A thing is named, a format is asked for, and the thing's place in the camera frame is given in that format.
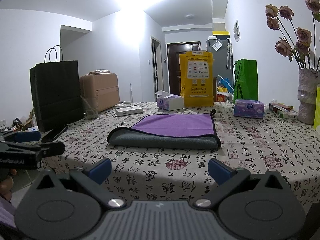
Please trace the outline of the person's left hand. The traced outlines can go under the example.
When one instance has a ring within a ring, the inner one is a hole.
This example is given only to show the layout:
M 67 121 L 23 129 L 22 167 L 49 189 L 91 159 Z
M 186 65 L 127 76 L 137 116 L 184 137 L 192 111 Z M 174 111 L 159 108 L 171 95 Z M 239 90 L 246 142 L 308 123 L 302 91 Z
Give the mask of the person's left hand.
M 12 191 L 14 185 L 14 180 L 12 176 L 15 176 L 17 174 L 17 170 L 11 170 L 9 175 L 1 181 L 1 188 L 0 188 L 0 194 L 1 196 L 6 199 L 7 201 L 11 201 L 12 198 Z

